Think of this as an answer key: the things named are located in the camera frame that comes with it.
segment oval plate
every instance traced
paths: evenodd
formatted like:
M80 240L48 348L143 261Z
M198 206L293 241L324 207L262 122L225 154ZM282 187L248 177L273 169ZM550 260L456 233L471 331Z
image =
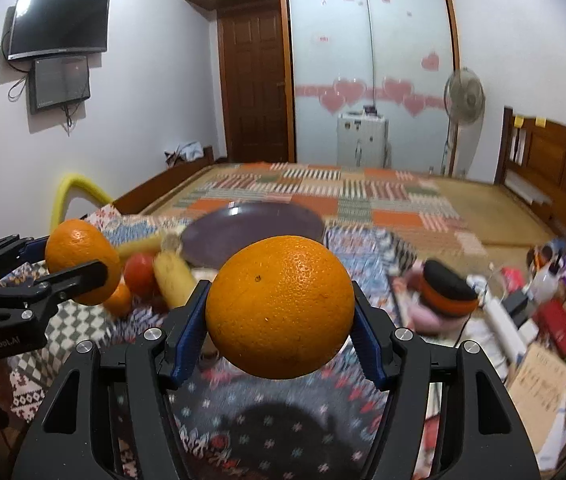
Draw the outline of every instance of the oval plate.
M195 220L181 234L181 256L196 267L220 269L241 249L265 238L296 235L323 241L323 220L300 205L241 202Z

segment television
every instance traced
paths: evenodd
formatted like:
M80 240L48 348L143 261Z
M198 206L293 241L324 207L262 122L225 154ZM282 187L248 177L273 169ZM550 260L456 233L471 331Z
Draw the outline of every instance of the television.
M105 52L110 0L17 0L8 59Z

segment sliding wardrobe door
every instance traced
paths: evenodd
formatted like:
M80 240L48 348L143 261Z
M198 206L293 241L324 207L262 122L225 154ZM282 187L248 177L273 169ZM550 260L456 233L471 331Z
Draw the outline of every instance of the sliding wardrobe door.
M289 0L297 161L336 164L337 117L373 102L367 0Z
M440 171L454 61L445 0L368 0L378 112L389 122L389 164Z

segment brown door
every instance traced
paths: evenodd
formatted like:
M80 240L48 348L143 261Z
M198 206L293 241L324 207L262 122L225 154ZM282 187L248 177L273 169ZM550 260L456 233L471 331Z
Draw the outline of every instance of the brown door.
M234 10L218 23L227 156L233 162L285 162L281 10Z

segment metal bolt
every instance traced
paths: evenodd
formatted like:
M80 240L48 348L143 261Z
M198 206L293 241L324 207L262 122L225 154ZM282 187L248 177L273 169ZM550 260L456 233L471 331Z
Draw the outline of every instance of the metal bolt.
M78 345L76 345L76 351L79 352L79 354L87 354L87 352L92 350L93 346L94 345L92 344L92 341L86 339L85 341L81 341Z
M148 341L154 341L161 337L161 329L157 328L156 326L153 328L148 328L145 332L143 332L143 337Z
M409 341L414 337L412 331L407 328L397 328L396 332L394 332L394 335L401 341Z
M477 354L480 351L480 345L476 341L465 341L463 348L470 354Z

